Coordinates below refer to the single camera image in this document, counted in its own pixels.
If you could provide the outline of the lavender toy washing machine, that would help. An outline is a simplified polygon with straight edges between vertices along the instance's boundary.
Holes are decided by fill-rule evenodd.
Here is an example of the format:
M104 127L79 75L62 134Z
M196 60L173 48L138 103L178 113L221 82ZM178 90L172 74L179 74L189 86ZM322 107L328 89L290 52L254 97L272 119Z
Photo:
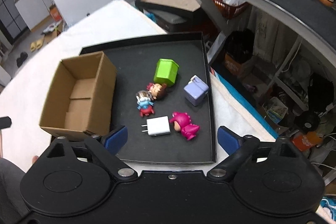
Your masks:
M209 86L197 75L190 78L188 84L183 88L185 98L193 105L198 106L206 97Z

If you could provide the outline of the black side table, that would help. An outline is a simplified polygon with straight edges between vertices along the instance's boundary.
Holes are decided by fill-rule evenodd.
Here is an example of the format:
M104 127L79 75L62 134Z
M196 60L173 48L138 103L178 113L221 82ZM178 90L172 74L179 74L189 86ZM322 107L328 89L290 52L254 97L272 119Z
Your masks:
M135 0L142 11L154 15L157 25L167 32L217 32L212 20L197 0Z

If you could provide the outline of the blue red crab figurine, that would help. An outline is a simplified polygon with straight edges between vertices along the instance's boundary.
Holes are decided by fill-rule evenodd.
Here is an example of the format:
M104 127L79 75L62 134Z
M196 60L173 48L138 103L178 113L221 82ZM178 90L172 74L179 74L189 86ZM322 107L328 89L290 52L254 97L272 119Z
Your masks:
M151 114L155 114L153 97L151 93L146 90L141 90L136 93L137 99L137 109L139 110L139 115L141 117L148 117Z

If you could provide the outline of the yellow slippers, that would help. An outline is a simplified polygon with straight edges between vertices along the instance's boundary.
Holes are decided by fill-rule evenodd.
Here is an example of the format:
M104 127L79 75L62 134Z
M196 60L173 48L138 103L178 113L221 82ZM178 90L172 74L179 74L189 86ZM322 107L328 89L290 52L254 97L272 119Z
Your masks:
M41 49L41 47L43 46L43 44L44 44L44 39L43 39L43 38L38 39L38 40L32 42L32 43L30 44L30 51L31 51L31 52L34 52L34 51L36 51L36 50Z

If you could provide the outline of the brown cardboard box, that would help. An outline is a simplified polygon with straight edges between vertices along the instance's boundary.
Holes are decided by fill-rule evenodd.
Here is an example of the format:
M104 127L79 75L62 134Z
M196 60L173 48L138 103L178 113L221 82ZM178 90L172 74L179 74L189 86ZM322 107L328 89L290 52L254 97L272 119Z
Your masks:
M104 52L60 61L39 126L54 137L84 140L110 132L117 69Z

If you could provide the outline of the brown-haired doll figurine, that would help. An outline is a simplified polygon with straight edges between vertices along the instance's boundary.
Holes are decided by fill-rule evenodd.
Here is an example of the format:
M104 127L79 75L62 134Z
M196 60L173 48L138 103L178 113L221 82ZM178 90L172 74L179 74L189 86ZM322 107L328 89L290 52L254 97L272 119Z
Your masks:
M149 83L146 88L154 100L160 100L166 95L167 84Z

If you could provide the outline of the red plastic basket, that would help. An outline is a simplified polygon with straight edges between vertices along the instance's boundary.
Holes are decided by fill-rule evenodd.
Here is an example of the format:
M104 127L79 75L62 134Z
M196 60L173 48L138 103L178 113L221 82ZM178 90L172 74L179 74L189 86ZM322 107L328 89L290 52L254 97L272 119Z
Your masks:
M231 6L224 3L222 0L212 0L218 8L221 15L226 19L233 19L242 14L249 7L249 3L244 2L238 6Z

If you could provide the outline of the white wall charger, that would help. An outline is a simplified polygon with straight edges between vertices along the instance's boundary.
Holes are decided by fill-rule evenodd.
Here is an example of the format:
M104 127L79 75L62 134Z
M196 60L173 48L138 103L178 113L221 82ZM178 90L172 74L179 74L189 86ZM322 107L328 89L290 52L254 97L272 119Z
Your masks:
M141 125L141 127L141 131L151 137L170 134L168 116L147 119L146 124Z

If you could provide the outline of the pink dinosaur figurine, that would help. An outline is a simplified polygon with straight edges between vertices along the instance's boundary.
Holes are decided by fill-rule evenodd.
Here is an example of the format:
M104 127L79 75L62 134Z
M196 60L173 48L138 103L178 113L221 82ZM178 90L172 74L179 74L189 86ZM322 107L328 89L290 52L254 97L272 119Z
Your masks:
M180 132L187 140L194 139L200 129L199 125L193 124L191 117L187 113L173 112L169 120L173 124L176 132Z

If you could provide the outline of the black shallow tray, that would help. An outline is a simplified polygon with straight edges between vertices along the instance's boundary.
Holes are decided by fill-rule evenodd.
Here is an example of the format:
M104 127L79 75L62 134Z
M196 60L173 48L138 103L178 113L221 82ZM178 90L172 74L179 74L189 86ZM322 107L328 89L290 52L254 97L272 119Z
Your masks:
M113 94L110 128L126 126L128 139L117 156L127 162L141 164L210 164L216 162L216 129L212 93L198 106L191 104L183 88L190 78L198 76L210 84L203 35L200 32L144 36L82 48L81 54L102 51L117 68ZM193 124L199 125L197 136L187 140L170 130L162 136L149 136L144 125L147 117L140 116L136 93L153 82L159 59L172 59L179 65L177 78L165 96L154 101L150 118L172 117L177 111L189 114Z

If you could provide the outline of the white fluffy table cloth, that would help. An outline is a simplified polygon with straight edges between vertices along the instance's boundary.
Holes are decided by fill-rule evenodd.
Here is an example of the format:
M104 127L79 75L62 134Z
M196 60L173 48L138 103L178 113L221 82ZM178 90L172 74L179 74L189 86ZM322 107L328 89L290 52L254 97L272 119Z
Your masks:
M49 146L51 135L39 127L47 92L61 59L79 55L82 48L166 32L123 0L115 0L70 27L30 59L1 92L1 117L12 125L2 131L3 157L27 172L34 156ZM226 126L240 136L251 134L261 141L275 138L252 117L216 76L210 74L214 100L215 127ZM211 165L174 166L129 164L142 170L210 170Z

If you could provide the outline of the small cardboard box on floor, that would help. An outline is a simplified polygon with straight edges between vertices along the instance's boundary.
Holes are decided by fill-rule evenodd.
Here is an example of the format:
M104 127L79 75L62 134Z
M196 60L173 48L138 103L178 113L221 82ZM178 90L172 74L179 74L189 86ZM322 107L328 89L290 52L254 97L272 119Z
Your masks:
M53 22L48 27L46 27L42 34L43 34L43 42L48 44L54 38L57 38L63 32L63 20L58 22Z

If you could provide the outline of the black shoes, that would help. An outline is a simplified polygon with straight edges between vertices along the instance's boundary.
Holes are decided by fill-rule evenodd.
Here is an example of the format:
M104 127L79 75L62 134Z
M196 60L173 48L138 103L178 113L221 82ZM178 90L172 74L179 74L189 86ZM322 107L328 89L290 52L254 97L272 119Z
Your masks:
M26 52L21 52L20 56L16 59L17 67L20 68L23 63L27 60L28 54Z

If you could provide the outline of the green plastic toy house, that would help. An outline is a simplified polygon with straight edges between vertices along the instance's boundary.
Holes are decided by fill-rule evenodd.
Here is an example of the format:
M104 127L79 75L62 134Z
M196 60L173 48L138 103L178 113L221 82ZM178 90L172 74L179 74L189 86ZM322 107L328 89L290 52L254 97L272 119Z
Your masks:
M172 59L159 59L155 69L153 81L171 87L175 84L179 65Z

